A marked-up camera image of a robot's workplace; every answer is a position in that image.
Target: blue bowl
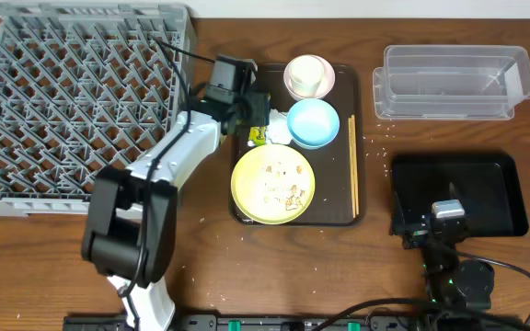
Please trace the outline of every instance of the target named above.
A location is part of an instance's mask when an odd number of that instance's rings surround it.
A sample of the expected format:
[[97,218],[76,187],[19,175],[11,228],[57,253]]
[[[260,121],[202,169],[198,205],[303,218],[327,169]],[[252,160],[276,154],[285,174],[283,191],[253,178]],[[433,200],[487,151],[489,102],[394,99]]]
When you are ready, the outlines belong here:
[[298,101],[287,115],[287,128],[294,142],[305,149],[317,149],[332,142],[339,127],[337,111],[319,99]]

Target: black tray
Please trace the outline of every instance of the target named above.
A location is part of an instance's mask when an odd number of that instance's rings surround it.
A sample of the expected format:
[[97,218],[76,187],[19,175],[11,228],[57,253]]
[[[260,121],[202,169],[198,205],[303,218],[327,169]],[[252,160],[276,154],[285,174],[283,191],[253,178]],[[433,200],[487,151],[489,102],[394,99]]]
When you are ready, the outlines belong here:
[[[271,94],[271,108],[289,111],[296,102],[283,83],[286,64],[261,64],[255,82],[257,90]],[[365,215],[365,169],[363,140],[357,140],[357,169],[359,178],[359,215],[352,216],[351,168],[349,161],[348,118],[355,115],[355,132],[363,137],[363,112],[359,98],[357,74],[346,65],[333,65],[335,85],[324,98],[339,113],[340,130],[328,145],[317,150],[305,150],[294,142],[290,147],[300,152],[312,166],[316,177],[314,199],[295,220],[283,225],[347,226],[359,222]],[[232,170],[236,162],[250,150],[247,146],[248,129],[239,130],[233,137]],[[229,193],[228,207],[235,220],[243,224],[262,225],[250,220],[235,204]]]
[[514,160],[505,153],[402,154],[392,185],[406,223],[449,200],[449,183],[466,210],[471,236],[520,236],[529,230]]

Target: yellow plate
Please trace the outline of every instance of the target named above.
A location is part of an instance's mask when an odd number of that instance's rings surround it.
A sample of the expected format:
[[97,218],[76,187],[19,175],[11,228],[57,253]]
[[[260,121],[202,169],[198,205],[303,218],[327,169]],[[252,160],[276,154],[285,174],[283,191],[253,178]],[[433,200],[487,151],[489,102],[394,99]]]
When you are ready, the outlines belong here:
[[[300,198],[302,207],[287,211],[284,202],[272,198],[271,194],[289,194],[291,190],[284,188],[292,185],[304,191]],[[279,144],[260,146],[246,153],[236,164],[230,180],[236,206],[251,219],[265,224],[288,223],[300,216],[312,202],[314,188],[312,166],[297,151]]]

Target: dish rack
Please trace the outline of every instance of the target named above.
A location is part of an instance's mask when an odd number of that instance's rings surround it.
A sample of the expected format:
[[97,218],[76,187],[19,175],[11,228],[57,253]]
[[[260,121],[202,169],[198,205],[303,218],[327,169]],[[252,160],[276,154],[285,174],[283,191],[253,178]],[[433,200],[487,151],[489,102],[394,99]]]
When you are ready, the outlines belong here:
[[[187,9],[14,1],[0,15],[0,216],[87,213],[99,169],[126,167],[175,122],[182,88],[149,37],[194,51]],[[192,59],[167,56],[192,83]]]

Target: white wall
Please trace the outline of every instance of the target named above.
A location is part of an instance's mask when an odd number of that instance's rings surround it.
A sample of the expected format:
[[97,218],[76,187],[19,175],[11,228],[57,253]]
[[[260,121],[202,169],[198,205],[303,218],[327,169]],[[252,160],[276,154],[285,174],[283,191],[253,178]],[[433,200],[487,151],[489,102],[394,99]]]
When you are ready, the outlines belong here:
[[[71,0],[130,3],[132,0]],[[30,2],[54,3],[54,0]],[[195,17],[530,18],[530,0],[145,0],[184,3]]]

